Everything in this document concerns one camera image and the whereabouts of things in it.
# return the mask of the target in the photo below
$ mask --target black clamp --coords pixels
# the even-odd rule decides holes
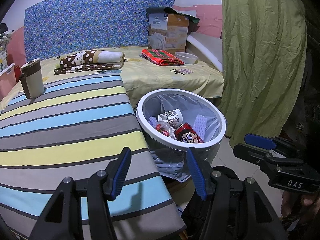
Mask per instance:
[[[81,197],[88,199],[92,240],[117,240],[107,200],[120,194],[131,163],[131,150],[123,148],[117,160],[88,179],[65,177],[41,212],[30,240],[83,240]]]
[[[253,178],[230,179],[214,170],[207,161],[196,158],[194,147],[187,150],[187,164],[203,201],[210,201],[199,240],[227,237],[230,200],[237,200],[233,239],[286,239],[286,233],[267,197]]]
[[[320,190],[320,174],[299,158],[273,157],[269,150],[286,156],[302,156],[302,147],[294,153],[294,144],[279,139],[265,138],[247,134],[244,138],[247,144],[237,144],[233,149],[235,157],[260,166],[267,174],[269,186],[286,191],[311,195]]]

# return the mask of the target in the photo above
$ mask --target folded blanket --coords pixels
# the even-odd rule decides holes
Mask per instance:
[[[86,64],[112,63],[121,65],[124,60],[123,52],[92,49],[69,55],[60,60],[60,68],[70,68]]]
[[[119,69],[121,65],[108,63],[108,64],[83,64],[79,66],[69,67],[69,68],[56,68],[53,70],[55,75],[73,73],[73,72],[81,72],[81,71],[89,71],[89,70],[115,70]]]
[[[143,49],[141,54],[150,60],[152,63],[160,66],[184,66],[184,62],[164,50]]]

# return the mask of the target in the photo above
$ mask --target brown polka dot blanket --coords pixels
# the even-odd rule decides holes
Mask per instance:
[[[57,75],[88,70],[119,69],[123,62],[123,52],[92,49],[61,58],[60,68],[56,68],[53,72]]]

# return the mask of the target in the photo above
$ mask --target striped fabric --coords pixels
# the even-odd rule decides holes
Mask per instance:
[[[119,197],[109,202],[118,239],[161,239],[184,229],[147,149],[117,73],[45,85],[36,99],[18,94],[0,116],[0,214],[24,238],[61,180],[105,169],[124,146],[132,162]],[[82,198],[85,239],[90,238]]]

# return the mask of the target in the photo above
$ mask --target red plaid cloth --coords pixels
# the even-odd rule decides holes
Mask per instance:
[[[143,49],[141,54],[152,63],[160,66],[184,65],[184,62],[164,50]]]

